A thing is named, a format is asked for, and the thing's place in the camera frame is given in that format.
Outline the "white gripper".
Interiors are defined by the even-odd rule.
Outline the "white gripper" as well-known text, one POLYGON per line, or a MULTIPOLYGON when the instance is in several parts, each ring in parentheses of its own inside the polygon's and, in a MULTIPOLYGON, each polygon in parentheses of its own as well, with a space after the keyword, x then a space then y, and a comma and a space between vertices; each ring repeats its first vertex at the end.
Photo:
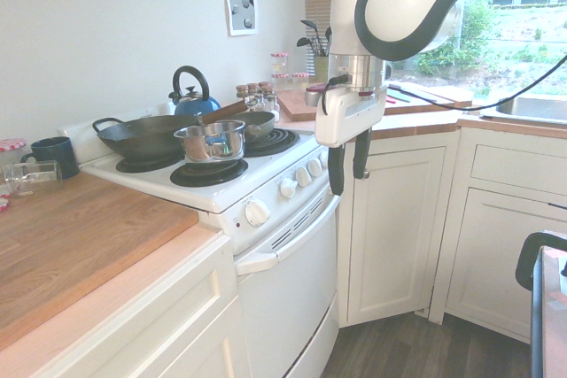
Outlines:
POLYGON ((347 87, 328 90, 321 96, 315 118, 315 139, 329 148, 329 180, 334 195, 344 190, 345 145, 355 140, 353 177, 362 179, 366 169, 371 128, 384 116, 386 86, 361 96, 347 87))

